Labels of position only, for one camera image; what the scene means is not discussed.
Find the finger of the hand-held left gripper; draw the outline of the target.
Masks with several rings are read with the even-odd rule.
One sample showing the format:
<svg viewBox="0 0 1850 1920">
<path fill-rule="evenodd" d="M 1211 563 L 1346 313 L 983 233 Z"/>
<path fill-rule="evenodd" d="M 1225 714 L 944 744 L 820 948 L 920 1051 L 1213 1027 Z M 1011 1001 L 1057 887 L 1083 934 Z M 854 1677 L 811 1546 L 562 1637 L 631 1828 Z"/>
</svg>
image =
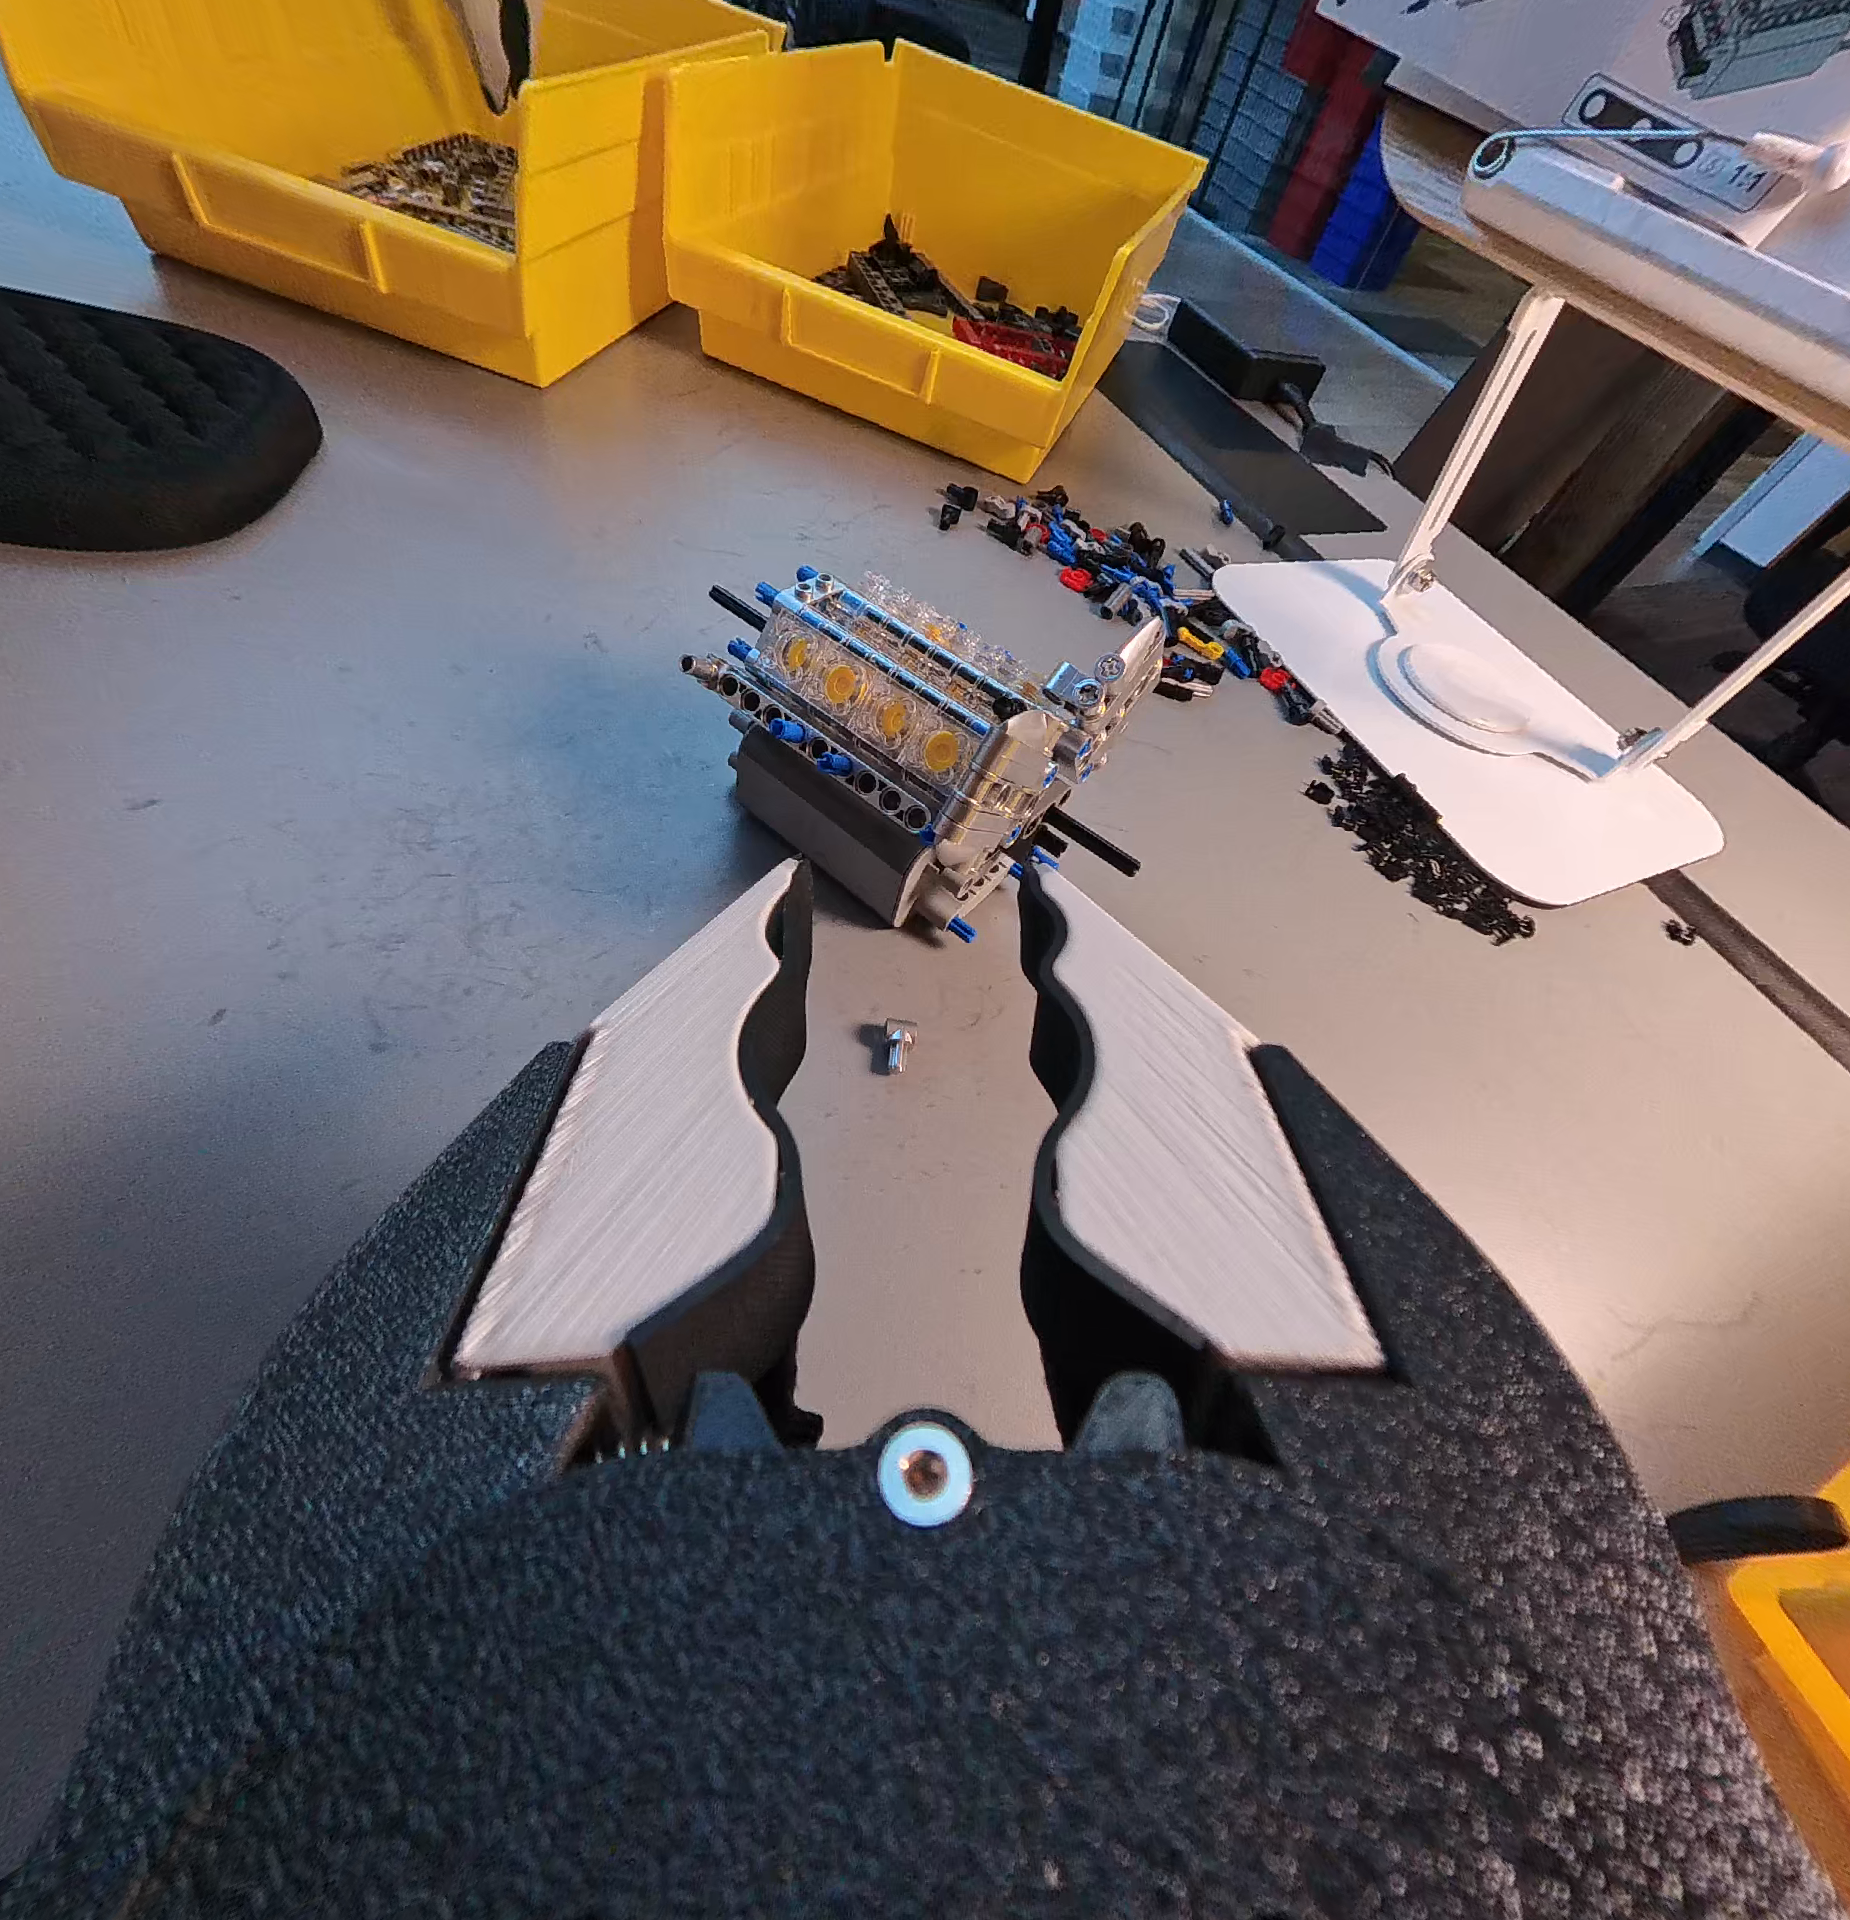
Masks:
<svg viewBox="0 0 1850 1920">
<path fill-rule="evenodd" d="M 446 3 L 491 114 L 504 114 L 532 75 L 534 3 Z"/>
</svg>

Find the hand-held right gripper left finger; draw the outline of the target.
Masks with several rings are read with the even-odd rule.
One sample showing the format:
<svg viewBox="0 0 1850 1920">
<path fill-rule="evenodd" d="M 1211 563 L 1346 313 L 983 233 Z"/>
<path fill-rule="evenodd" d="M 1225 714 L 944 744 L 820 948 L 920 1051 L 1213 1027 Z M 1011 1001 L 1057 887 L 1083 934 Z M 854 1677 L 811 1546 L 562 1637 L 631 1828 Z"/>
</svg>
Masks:
<svg viewBox="0 0 1850 1920">
<path fill-rule="evenodd" d="M 456 1375 L 795 1375 L 816 1260 L 784 1093 L 813 908 L 811 866 L 781 861 L 587 1023 Z"/>
</svg>

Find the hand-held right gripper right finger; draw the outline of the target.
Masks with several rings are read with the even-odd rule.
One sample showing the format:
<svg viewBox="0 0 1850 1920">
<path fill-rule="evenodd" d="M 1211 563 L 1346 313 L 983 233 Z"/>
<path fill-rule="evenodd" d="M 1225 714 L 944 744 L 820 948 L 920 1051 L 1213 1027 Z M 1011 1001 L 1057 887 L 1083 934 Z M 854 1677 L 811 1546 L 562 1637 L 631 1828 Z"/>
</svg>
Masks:
<svg viewBox="0 0 1850 1920">
<path fill-rule="evenodd" d="M 1055 1110 L 1032 1218 L 1061 1266 L 1240 1375 L 1380 1375 L 1258 1038 L 1055 867 L 1017 908 Z"/>
</svg>

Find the pile of grey brick parts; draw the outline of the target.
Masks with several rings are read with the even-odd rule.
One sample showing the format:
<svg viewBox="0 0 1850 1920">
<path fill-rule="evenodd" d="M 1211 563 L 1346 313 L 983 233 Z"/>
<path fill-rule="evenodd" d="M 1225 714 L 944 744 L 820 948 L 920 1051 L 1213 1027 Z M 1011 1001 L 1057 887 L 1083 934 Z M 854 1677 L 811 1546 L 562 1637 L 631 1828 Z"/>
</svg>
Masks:
<svg viewBox="0 0 1850 1920">
<path fill-rule="evenodd" d="M 520 157 L 506 140 L 456 133 L 345 165 L 316 183 L 491 250 L 518 247 Z"/>
</svg>

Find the yellow plastic bin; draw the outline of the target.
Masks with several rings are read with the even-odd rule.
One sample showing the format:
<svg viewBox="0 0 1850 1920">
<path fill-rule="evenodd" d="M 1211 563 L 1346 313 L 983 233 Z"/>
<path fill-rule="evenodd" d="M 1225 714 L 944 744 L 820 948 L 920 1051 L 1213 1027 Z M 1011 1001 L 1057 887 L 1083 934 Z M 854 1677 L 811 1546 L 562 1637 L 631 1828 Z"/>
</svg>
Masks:
<svg viewBox="0 0 1850 1920">
<path fill-rule="evenodd" d="M 491 114 L 443 3 L 0 4 L 50 165 L 148 250 L 532 387 L 669 304 L 669 70 L 784 35 L 735 4 L 537 4 L 532 75 Z M 316 183 L 456 133 L 518 150 L 515 254 Z"/>
<path fill-rule="evenodd" d="M 1032 478 L 1116 353 L 1203 157 L 898 42 L 678 66 L 665 102 L 672 298 L 703 350 L 795 394 Z M 1061 379 L 821 287 L 898 233 L 968 293 L 1066 306 Z"/>
</svg>

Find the grey brick engine model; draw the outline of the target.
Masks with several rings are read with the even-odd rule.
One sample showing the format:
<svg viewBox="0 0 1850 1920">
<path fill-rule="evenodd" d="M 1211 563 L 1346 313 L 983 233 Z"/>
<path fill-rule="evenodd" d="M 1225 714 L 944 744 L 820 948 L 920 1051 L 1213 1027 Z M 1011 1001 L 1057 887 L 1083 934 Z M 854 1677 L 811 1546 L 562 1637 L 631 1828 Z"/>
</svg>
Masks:
<svg viewBox="0 0 1850 1920">
<path fill-rule="evenodd" d="M 854 587 L 804 565 L 750 602 L 712 599 L 745 631 L 680 671 L 717 696 L 737 735 L 761 729 L 838 776 L 936 849 L 975 937 L 980 904 L 1023 866 L 1083 849 L 1124 877 L 1141 866 L 1066 810 L 1154 694 L 1160 623 L 1111 636 L 1086 663 L 1032 677 L 1012 653 L 877 579 Z"/>
</svg>

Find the pile of black pins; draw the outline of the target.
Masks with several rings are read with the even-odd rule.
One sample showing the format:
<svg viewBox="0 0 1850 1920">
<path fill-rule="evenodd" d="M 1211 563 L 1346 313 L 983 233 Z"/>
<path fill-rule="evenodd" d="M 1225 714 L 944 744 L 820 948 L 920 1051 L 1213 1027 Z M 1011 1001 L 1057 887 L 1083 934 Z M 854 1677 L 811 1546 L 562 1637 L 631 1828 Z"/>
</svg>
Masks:
<svg viewBox="0 0 1850 1920">
<path fill-rule="evenodd" d="M 1355 743 L 1314 767 L 1306 798 L 1322 804 L 1379 879 L 1495 947 L 1535 936 L 1535 917 L 1462 853 L 1411 782 L 1388 776 Z"/>
</svg>

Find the black and red brick parts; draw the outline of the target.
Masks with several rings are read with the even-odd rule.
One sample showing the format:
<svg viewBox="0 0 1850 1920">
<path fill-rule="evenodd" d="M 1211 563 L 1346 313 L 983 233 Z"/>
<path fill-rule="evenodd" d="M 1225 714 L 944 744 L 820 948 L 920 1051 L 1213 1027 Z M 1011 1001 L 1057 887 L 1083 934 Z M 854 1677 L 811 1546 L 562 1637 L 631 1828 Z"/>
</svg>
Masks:
<svg viewBox="0 0 1850 1920">
<path fill-rule="evenodd" d="M 1072 309 L 1020 306 L 1009 283 L 990 275 L 962 287 L 889 213 L 879 237 L 844 254 L 814 283 L 1051 381 L 1070 372 L 1081 342 L 1081 317 Z"/>
</svg>

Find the black mesh chair pad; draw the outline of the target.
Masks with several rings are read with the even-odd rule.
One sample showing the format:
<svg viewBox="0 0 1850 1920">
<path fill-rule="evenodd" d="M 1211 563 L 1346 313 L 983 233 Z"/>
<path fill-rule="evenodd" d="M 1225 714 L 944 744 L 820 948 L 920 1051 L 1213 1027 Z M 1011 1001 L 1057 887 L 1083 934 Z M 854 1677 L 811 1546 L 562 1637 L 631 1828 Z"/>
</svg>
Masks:
<svg viewBox="0 0 1850 1920">
<path fill-rule="evenodd" d="M 0 287 L 0 543 L 205 546 L 270 512 L 320 446 L 311 397 L 256 347 Z"/>
</svg>

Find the white booklet stand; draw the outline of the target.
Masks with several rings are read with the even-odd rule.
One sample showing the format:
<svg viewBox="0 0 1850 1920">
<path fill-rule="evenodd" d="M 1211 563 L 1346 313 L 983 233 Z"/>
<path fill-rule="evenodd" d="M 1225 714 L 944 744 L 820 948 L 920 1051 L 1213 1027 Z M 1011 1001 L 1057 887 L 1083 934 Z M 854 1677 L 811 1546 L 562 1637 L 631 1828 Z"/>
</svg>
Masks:
<svg viewBox="0 0 1850 1920">
<path fill-rule="evenodd" d="M 1675 211 L 1665 187 L 1629 186 L 1615 161 L 1575 154 L 1587 144 L 1701 150 L 1715 138 L 1651 116 L 1481 138 L 1462 210 L 1535 266 L 1401 554 L 1216 573 L 1225 609 L 1527 902 L 1577 904 L 1719 853 L 1715 817 L 1658 761 L 1850 602 L 1847 563 L 1672 725 L 1618 734 L 1435 577 L 1434 543 L 1571 293 L 1612 296 L 1658 334 L 1682 332 L 1714 358 L 1744 363 L 1801 397 L 1823 435 L 1850 415 L 1850 291 L 1728 237 L 1715 213 Z"/>
</svg>

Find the pile of colourful brick parts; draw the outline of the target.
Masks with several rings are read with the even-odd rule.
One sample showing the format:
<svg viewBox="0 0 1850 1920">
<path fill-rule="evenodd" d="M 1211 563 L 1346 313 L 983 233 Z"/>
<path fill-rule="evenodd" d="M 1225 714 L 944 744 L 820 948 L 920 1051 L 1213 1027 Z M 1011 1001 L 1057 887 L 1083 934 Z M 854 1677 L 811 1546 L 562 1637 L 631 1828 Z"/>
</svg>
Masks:
<svg viewBox="0 0 1850 1920">
<path fill-rule="evenodd" d="M 1218 597 L 1218 573 L 1230 563 L 1219 546 L 1172 546 L 1139 520 L 1096 521 L 1063 488 L 1006 495 L 977 485 L 943 485 L 936 494 L 937 529 L 946 532 L 962 517 L 983 521 L 993 541 L 1022 558 L 1053 563 L 1061 587 L 1102 620 L 1127 628 L 1159 620 L 1159 699 L 1196 704 L 1229 681 L 1258 685 L 1291 727 L 1342 735 L 1337 715 Z"/>
</svg>

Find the yellow plastic crate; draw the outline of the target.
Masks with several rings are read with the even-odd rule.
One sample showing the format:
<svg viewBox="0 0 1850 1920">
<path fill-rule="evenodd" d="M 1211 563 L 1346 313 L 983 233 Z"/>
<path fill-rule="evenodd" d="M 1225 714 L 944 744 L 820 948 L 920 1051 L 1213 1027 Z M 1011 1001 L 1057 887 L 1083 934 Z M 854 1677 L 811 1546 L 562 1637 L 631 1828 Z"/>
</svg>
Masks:
<svg viewBox="0 0 1850 1920">
<path fill-rule="evenodd" d="M 1850 1818 L 1850 1463 L 1816 1495 L 1753 1501 L 1728 1598 L 1793 1733 Z"/>
</svg>

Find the black power adapter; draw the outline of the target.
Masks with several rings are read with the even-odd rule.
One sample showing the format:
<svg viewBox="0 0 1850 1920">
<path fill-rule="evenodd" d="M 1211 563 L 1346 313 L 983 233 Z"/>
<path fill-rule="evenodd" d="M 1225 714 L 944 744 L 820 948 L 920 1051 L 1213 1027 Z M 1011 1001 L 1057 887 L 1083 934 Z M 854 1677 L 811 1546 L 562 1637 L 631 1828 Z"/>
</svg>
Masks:
<svg viewBox="0 0 1850 1920">
<path fill-rule="evenodd" d="M 1225 397 L 1245 405 L 1310 409 L 1324 362 L 1296 347 L 1248 345 L 1193 301 L 1179 299 L 1162 342 Z"/>
</svg>

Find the blue plastic storage crates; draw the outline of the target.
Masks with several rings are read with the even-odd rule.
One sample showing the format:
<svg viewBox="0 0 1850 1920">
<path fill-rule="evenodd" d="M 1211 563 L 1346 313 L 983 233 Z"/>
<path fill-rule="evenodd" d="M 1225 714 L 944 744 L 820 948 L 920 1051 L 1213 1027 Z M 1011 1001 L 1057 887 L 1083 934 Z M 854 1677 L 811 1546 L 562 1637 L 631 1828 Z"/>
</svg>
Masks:
<svg viewBox="0 0 1850 1920">
<path fill-rule="evenodd" d="M 1392 63 L 1322 4 L 1303 4 L 1281 56 L 1306 108 L 1278 167 L 1265 237 L 1342 289 L 1385 283 L 1415 231 L 1383 172 L 1379 128 Z"/>
</svg>

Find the instruction booklet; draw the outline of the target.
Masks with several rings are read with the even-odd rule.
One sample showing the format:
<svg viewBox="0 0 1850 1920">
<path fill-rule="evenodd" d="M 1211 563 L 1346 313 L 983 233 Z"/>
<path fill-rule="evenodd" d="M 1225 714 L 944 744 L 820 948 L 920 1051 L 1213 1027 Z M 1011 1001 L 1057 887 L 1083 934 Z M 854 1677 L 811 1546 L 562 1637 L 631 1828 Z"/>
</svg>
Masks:
<svg viewBox="0 0 1850 1920">
<path fill-rule="evenodd" d="M 1539 133 L 1850 296 L 1850 3 L 1333 3 L 1414 97 Z"/>
</svg>

